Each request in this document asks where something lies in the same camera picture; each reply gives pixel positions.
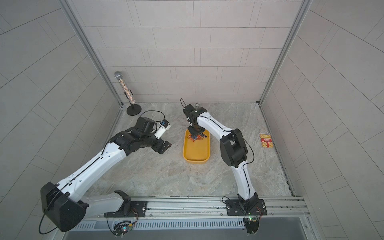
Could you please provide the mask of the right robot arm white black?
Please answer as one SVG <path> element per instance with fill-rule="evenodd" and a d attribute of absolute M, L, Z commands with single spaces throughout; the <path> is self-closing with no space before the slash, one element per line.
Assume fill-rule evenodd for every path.
<path fill-rule="evenodd" d="M 248 148 L 242 132 L 231 129 L 218 122 L 204 108 L 194 108 L 187 105 L 183 108 L 190 126 L 188 130 L 193 136 L 202 134 L 207 130 L 220 143 L 222 160 L 231 167 L 238 186 L 239 205 L 243 211 L 250 210 L 258 201 L 247 167 Z"/>

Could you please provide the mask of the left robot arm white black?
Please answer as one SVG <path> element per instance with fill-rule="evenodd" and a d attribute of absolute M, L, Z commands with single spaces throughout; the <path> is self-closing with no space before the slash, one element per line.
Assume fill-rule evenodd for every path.
<path fill-rule="evenodd" d="M 162 140 L 170 123 L 139 117 L 136 125 L 117 133 L 105 147 L 77 171 L 58 183 L 46 183 L 40 190 L 43 216 L 61 232 L 75 228 L 84 218 L 103 214 L 105 217 L 138 217 L 132 199 L 123 191 L 85 197 L 87 190 L 109 169 L 131 153 L 150 147 L 163 154 L 171 143 Z"/>

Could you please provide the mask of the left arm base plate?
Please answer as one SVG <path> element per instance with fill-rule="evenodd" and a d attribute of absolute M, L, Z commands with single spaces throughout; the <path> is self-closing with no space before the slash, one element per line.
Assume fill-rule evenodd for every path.
<path fill-rule="evenodd" d="M 105 218 L 142 218 L 146 214 L 147 201 L 124 202 L 116 212 L 104 213 Z"/>

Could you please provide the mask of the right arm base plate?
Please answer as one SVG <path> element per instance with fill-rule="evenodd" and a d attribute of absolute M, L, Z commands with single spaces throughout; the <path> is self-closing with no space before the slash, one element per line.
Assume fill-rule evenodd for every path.
<path fill-rule="evenodd" d="M 249 200 L 225 200 L 228 216 L 266 216 L 268 214 L 265 201 L 262 199 Z"/>

